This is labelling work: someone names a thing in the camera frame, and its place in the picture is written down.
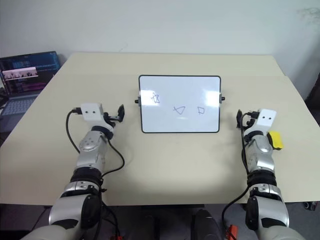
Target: beige tabletop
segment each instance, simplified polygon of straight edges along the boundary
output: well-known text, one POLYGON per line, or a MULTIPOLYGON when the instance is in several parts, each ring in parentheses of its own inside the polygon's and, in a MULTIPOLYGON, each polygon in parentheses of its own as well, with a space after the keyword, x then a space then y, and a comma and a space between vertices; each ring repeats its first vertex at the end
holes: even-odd
MULTIPOLYGON (((0 148, 0 202, 52 205, 70 181, 77 152, 65 130, 68 111, 85 102, 102 103, 125 117, 113 145, 125 167, 107 175, 109 205, 227 203, 246 187, 237 110, 277 111, 272 130, 284 149, 274 151, 276 179, 287 202, 318 201, 320 129, 292 82, 271 56, 75 53, 38 96, 0 148), (145 134, 139 94, 142 74, 220 75, 218 133, 145 134)), ((81 115, 70 118, 76 143, 89 130, 81 115)), ((120 165, 108 148, 106 169, 120 165)))

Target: white wall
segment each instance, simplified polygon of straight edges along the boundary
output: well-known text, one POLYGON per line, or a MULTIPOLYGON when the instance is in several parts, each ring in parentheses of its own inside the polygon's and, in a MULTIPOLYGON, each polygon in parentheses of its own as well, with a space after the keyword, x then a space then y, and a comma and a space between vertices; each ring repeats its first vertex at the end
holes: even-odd
POLYGON ((0 55, 49 50, 270 54, 305 98, 320 0, 0 0, 0 55))

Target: drawn shape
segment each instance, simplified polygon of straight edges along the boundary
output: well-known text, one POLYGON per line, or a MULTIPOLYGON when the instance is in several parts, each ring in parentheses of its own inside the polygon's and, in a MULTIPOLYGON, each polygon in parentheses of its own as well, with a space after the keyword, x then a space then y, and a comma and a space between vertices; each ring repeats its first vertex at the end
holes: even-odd
POLYGON ((174 106, 173 107, 173 111, 176 111, 178 114, 181 115, 181 114, 184 113, 185 108, 186 108, 185 106, 180 106, 180 107, 177 107, 177 108, 174 106))
POLYGON ((159 104, 160 103, 159 94, 152 93, 151 99, 154 101, 155 104, 159 104))
POLYGON ((198 114, 205 114, 205 109, 203 107, 198 106, 198 114))

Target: yellow tag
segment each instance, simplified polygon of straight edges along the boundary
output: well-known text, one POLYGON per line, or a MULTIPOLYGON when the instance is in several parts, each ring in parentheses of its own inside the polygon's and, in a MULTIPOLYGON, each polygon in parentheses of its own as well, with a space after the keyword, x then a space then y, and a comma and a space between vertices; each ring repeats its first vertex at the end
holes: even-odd
POLYGON ((282 139, 280 136, 280 133, 277 131, 270 131, 267 134, 267 137, 269 139, 269 143, 275 150, 281 150, 284 148, 284 144, 282 143, 282 139))

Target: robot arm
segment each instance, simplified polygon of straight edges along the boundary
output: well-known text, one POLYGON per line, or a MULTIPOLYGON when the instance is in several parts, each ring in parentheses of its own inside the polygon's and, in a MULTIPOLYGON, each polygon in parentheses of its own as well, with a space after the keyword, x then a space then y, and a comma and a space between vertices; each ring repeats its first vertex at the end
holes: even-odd
POLYGON ((275 165, 272 158, 273 146, 268 131, 276 112, 260 109, 247 112, 250 116, 243 127, 244 115, 238 111, 237 122, 241 128, 245 151, 243 162, 247 167, 249 199, 246 206, 245 223, 254 230, 260 240, 305 240, 298 232, 289 228, 289 215, 277 187, 275 165))
POLYGON ((35 229, 23 240, 77 240, 101 220, 107 142, 113 137, 113 121, 122 122, 125 110, 122 105, 118 116, 109 116, 100 103, 84 103, 74 111, 83 114, 91 130, 79 144, 75 170, 51 208, 49 225, 35 229))

